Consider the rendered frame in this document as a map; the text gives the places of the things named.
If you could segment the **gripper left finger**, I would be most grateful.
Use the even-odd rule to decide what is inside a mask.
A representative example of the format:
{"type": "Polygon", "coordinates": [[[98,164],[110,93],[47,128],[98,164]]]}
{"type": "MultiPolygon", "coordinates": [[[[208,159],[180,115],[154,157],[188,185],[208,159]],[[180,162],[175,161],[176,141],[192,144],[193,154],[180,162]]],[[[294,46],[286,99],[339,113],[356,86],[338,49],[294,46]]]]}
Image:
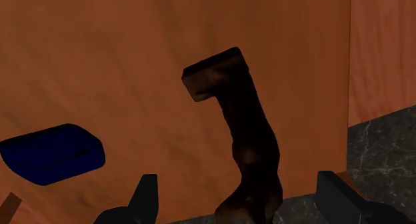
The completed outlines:
{"type": "Polygon", "coordinates": [[[155,224],[159,210],[156,174],[144,174],[127,206],[103,211],[93,224],[155,224]]]}

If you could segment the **dark brown figure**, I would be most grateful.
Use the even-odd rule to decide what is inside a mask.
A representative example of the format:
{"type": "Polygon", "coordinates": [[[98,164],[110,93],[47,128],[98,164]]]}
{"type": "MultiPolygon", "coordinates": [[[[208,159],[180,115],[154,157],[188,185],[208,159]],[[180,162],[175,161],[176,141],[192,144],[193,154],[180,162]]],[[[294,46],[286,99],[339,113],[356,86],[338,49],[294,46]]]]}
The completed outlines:
{"type": "Polygon", "coordinates": [[[278,176],[280,153],[242,52],[232,47],[190,65],[181,77],[194,101],[215,97],[232,137],[240,173],[236,190],[215,210],[216,224],[234,220],[273,224],[283,202],[278,176]]]}

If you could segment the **brown wooden table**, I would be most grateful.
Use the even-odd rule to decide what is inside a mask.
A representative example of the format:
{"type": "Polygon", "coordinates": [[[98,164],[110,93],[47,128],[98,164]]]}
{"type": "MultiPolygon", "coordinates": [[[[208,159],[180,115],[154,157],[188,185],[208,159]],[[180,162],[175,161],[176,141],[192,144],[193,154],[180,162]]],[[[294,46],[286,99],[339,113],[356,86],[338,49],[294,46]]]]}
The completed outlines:
{"type": "Polygon", "coordinates": [[[347,128],[416,103],[416,0],[0,0],[0,140],[62,123],[106,164],[47,187],[0,161],[18,224],[90,224],[159,177],[159,223],[214,212],[238,185],[214,99],[182,70],[241,49],[279,142],[286,198],[347,168],[347,128]]]}

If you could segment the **dark blue rounded box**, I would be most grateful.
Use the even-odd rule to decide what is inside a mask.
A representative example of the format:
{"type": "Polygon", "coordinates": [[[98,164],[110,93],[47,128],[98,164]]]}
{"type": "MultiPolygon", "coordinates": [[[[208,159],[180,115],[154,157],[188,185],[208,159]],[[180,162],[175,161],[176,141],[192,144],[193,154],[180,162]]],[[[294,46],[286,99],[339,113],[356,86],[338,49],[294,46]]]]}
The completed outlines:
{"type": "Polygon", "coordinates": [[[14,173],[41,186],[105,164],[102,142],[71,123],[0,141],[0,156],[14,173]]]}

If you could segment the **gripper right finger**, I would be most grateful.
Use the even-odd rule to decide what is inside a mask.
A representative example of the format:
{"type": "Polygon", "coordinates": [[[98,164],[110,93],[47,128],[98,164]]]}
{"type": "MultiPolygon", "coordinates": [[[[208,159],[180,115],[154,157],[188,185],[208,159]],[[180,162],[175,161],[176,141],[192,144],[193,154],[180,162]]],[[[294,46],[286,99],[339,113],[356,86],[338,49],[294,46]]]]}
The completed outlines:
{"type": "Polygon", "coordinates": [[[319,171],[315,204],[328,224],[413,224],[396,208],[367,201],[332,171],[319,171]]]}

